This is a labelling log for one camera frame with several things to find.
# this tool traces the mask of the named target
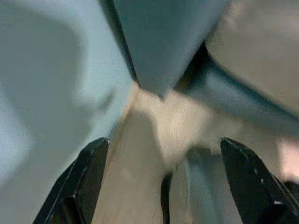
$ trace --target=floor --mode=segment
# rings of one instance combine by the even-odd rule
[[[171,91],[164,100],[135,85],[117,125],[93,224],[162,224],[160,186],[193,146],[220,153],[220,138],[260,154],[279,177],[277,139],[269,130]]]

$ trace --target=wall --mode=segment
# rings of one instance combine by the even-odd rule
[[[96,0],[0,3],[0,217],[31,223],[62,171],[109,137],[132,85]]]

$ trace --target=wooden floor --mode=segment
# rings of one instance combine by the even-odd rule
[[[220,153],[220,137],[258,152],[279,177],[277,136],[171,91],[165,100],[135,87],[108,153],[93,224],[161,224],[164,175],[192,146]]]

